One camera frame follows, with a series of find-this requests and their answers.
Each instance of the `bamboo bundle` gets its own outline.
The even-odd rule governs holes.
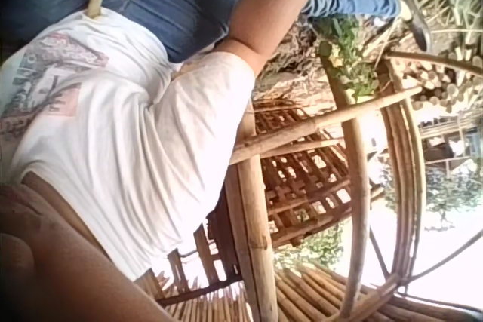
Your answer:
[[[317,292],[306,281],[304,281],[304,279],[302,279],[290,270],[285,271],[285,276],[288,278],[288,280],[294,282],[295,289],[303,291],[304,294],[307,296],[309,302],[312,305],[318,307],[325,316],[328,317],[334,313],[337,313],[337,308],[335,308],[323,296],[317,294]]]
[[[278,304],[281,306],[282,311],[284,311],[288,316],[299,322],[310,322],[310,319],[291,301],[285,294],[280,290],[277,285],[277,300]]]

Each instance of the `stacked bamboo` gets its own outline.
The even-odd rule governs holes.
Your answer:
[[[457,115],[469,109],[483,91],[483,59],[468,50],[464,58],[456,53],[448,55],[449,60],[459,64],[471,64],[479,74],[467,72],[458,67],[447,67],[425,60],[392,59],[395,72],[402,77],[405,87],[423,86],[423,92],[412,102],[415,111],[434,117]]]
[[[278,270],[275,276],[277,288],[278,320],[280,322],[310,322],[338,320],[338,312],[346,294],[347,278],[317,264],[298,265],[295,269]],[[165,288],[166,295],[175,292],[172,284]],[[380,296],[382,287],[361,287],[360,301]],[[169,314],[188,322],[248,322],[250,307],[246,303],[243,283],[233,284],[191,301],[170,305]],[[377,311],[370,313],[369,321],[403,320],[471,320],[462,311],[446,308],[438,303],[423,304],[411,299],[389,295],[388,301]]]

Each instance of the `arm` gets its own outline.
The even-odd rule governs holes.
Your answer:
[[[241,57],[257,75],[306,2],[240,0],[232,15],[228,37],[215,51]]]
[[[0,185],[0,261],[22,320],[174,321],[28,187]]]

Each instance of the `shoe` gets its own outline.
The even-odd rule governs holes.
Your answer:
[[[414,40],[418,47],[427,53],[431,53],[432,50],[432,35],[429,30],[428,23],[424,19],[423,13],[417,6],[416,0],[402,0],[406,3],[411,11],[412,18],[406,23],[409,26],[409,30],[413,33]]]

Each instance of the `woven bamboo structure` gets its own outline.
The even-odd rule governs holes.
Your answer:
[[[90,1],[88,16],[95,17],[100,13],[101,2]],[[416,57],[430,63],[441,63],[440,59],[426,55],[390,54],[387,57]],[[330,61],[323,59],[322,62],[328,71],[338,110],[309,118],[298,110],[274,109],[272,114],[260,112],[256,120],[252,105],[248,105],[241,121],[220,203],[214,216],[209,217],[214,218],[214,222],[212,220],[208,234],[217,243],[219,258],[229,277],[225,281],[217,280],[212,266],[214,256],[205,229],[200,228],[194,238],[210,289],[200,288],[198,281],[190,283],[186,280],[182,256],[177,251],[169,256],[174,282],[167,286],[165,279],[154,279],[150,272],[143,286],[150,285],[151,294],[178,320],[468,320],[469,315],[459,311],[420,305],[395,296],[400,287],[445,264],[483,236],[483,231],[479,232],[448,258],[413,276],[426,186],[420,135],[408,97],[419,93],[420,87],[402,90],[390,62],[385,60],[377,69],[380,94],[371,101],[352,105],[340,91],[339,80],[332,76],[335,73],[331,72]],[[468,67],[453,60],[443,64],[459,69],[463,67],[473,74],[481,72],[478,67]],[[374,186],[367,176],[366,155],[361,148],[357,122],[358,116],[378,109],[383,114],[387,129],[397,196],[396,248],[390,268],[385,264],[368,225]],[[343,125],[346,151],[320,131],[340,123]],[[324,170],[322,162],[329,166],[327,170]],[[299,176],[301,183],[297,183],[296,177],[288,177],[293,173]],[[348,184],[340,186],[344,178],[349,180]],[[330,191],[325,189],[330,188],[334,180],[337,187]],[[337,191],[343,188],[348,188],[345,190],[352,199],[351,207],[338,199],[340,195]],[[297,215],[298,210],[303,210],[309,221],[312,220],[309,225],[305,225],[306,221]],[[323,268],[306,266],[300,266],[296,271],[275,273],[272,239],[275,245],[298,243],[307,233],[337,222],[344,213],[351,214],[354,225],[348,278]],[[269,217],[278,228],[272,236]],[[368,240],[374,244],[386,277],[386,282],[376,289],[361,285]],[[240,279],[243,284],[236,294],[234,283]]]
[[[303,109],[293,106],[267,108],[260,104],[255,112],[258,134],[309,118]],[[298,245],[350,216],[351,177],[342,141],[319,130],[261,155],[274,247]],[[372,201],[383,196],[383,189],[376,185],[370,191]]]

